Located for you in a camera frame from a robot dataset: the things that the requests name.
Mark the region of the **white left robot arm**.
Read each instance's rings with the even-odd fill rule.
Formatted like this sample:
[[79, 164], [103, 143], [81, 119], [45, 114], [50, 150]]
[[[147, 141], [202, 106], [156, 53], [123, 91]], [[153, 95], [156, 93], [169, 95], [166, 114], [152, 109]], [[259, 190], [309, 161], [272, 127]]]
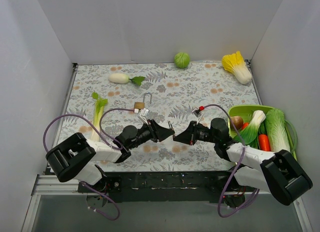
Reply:
[[101, 192], [107, 183], [95, 161], [122, 163], [131, 156], [130, 149], [148, 141], [161, 142], [174, 133], [172, 127], [162, 127], [155, 120], [147, 120], [139, 129], [133, 125], [124, 127], [110, 146], [75, 133], [49, 150], [45, 157], [60, 182], [77, 179]]

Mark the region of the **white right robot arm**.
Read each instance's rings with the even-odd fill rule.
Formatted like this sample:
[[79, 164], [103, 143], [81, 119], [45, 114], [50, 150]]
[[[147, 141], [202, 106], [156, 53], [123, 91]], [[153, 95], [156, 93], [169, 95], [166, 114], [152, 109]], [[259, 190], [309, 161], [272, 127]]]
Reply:
[[222, 118], [212, 119], [210, 127], [191, 121], [173, 139], [187, 145], [197, 141], [213, 143], [220, 158], [239, 164], [236, 172], [226, 178], [232, 191], [249, 186], [271, 193], [278, 202], [288, 206], [313, 187], [310, 177], [290, 152], [273, 153], [243, 146], [229, 135]]

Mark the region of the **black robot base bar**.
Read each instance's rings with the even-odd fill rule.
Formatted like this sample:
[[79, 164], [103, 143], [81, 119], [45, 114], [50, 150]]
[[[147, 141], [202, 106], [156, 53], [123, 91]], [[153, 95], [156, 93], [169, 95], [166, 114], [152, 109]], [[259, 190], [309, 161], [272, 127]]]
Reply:
[[93, 188], [117, 203], [217, 203], [230, 175], [231, 171], [107, 172]]

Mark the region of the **large brass padlock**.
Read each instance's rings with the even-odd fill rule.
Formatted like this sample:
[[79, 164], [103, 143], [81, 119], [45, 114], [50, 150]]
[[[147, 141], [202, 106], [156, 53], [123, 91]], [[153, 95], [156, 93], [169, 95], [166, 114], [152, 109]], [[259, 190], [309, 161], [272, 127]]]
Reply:
[[138, 101], [134, 103], [134, 110], [142, 110], [145, 108], [145, 105], [152, 103], [152, 93], [146, 92], [143, 94], [142, 101]]

